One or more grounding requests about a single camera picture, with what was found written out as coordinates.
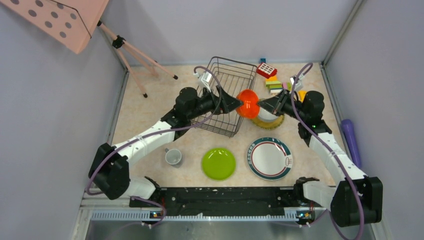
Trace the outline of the woven bamboo tray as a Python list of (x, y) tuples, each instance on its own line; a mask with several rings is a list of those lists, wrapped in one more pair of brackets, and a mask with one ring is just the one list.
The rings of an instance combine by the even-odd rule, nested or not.
[(279, 126), (281, 126), (282, 123), (284, 122), (284, 120), (285, 120), (285, 116), (279, 115), (278, 119), (273, 121), (273, 122), (263, 122), (263, 121), (259, 120), (257, 118), (257, 116), (255, 118), (251, 119), (250, 121), (259, 128), (262, 128), (262, 129), (265, 129), (265, 130), (273, 130), (273, 129), (276, 129)]

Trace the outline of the white ceramic bowl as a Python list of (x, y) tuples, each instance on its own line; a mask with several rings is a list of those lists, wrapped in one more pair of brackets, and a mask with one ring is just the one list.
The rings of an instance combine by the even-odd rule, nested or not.
[(272, 113), (270, 113), (270, 112), (268, 112), (263, 107), (260, 107), (259, 113), (257, 115), (257, 118), (259, 120), (261, 120), (262, 122), (271, 123), (271, 122), (276, 121), (279, 117), (276, 116), (276, 115), (274, 115), (274, 114), (272, 114)]

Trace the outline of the orange bowl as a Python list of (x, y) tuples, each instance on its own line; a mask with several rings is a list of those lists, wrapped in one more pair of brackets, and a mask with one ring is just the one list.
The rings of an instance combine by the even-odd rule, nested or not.
[(236, 96), (236, 99), (242, 103), (242, 105), (236, 109), (240, 117), (254, 119), (258, 116), (260, 112), (260, 107), (258, 106), (259, 98), (253, 90), (242, 90)]

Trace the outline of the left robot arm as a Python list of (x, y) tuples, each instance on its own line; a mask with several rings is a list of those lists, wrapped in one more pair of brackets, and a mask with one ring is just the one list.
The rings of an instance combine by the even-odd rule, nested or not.
[(158, 185), (148, 177), (130, 175), (130, 168), (152, 151), (182, 137), (194, 127), (192, 120), (209, 113), (228, 114), (244, 103), (217, 86), (219, 95), (203, 89), (199, 96), (195, 88), (180, 90), (173, 108), (152, 127), (116, 145), (104, 143), (98, 147), (88, 173), (91, 183), (109, 200), (139, 197), (149, 207), (160, 202)]

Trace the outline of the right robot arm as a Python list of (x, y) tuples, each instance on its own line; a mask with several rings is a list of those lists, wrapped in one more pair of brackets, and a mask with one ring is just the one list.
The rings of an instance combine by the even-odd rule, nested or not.
[(299, 189), (293, 192), (297, 205), (316, 202), (329, 210), (339, 227), (374, 224), (382, 220), (383, 183), (358, 168), (338, 145), (323, 120), (325, 103), (322, 93), (311, 90), (303, 101), (298, 101), (283, 89), (271, 98), (259, 100), (257, 105), (275, 116), (285, 115), (298, 120), (300, 138), (319, 156), (335, 183), (334, 187), (329, 187), (304, 178), (296, 185)]

